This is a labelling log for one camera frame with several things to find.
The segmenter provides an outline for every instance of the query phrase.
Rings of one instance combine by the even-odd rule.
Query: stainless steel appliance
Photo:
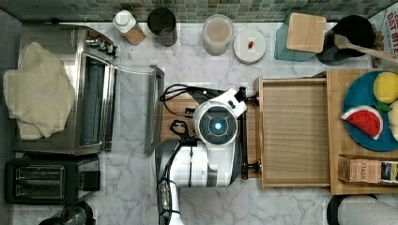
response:
[[[85,156],[26,155],[6,163],[6,203],[75,204],[100,190],[100,162]]]
[[[60,24],[24,24],[21,33],[20,63],[23,49],[37,42],[64,63],[75,101],[64,130],[48,139],[22,140],[16,130],[14,150],[20,152],[84,155],[112,149],[117,74],[128,72],[148,78],[146,127],[158,127],[161,109],[158,96],[163,90],[164,73],[156,66],[131,67],[112,64],[118,48],[107,37],[88,27]],[[159,134],[146,131],[145,150],[160,140]]]

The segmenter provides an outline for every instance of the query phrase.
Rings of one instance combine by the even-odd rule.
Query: cardboard box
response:
[[[381,182],[398,183],[398,162],[381,162]]]
[[[381,182],[381,161],[339,157],[338,178],[346,182]]]

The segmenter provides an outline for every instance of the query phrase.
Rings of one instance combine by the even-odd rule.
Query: white towel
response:
[[[35,140],[64,129],[75,94],[62,61],[34,42],[20,68],[6,72],[4,95],[21,138]]]

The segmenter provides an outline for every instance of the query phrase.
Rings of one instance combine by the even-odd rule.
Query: black mug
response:
[[[153,10],[148,16],[147,24],[160,44],[170,47],[176,43],[176,16],[169,9],[159,7]]]
[[[347,58],[364,55],[351,49],[339,49],[334,42],[335,34],[368,49],[372,49],[375,43],[375,30],[368,20],[356,15],[344,17],[325,34],[323,51],[316,55],[321,63],[329,66],[340,65]]]

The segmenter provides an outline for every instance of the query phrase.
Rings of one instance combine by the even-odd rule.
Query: watermelon slice toy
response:
[[[370,106],[358,106],[342,115],[342,119],[362,130],[368,136],[377,140],[383,131],[383,118]]]

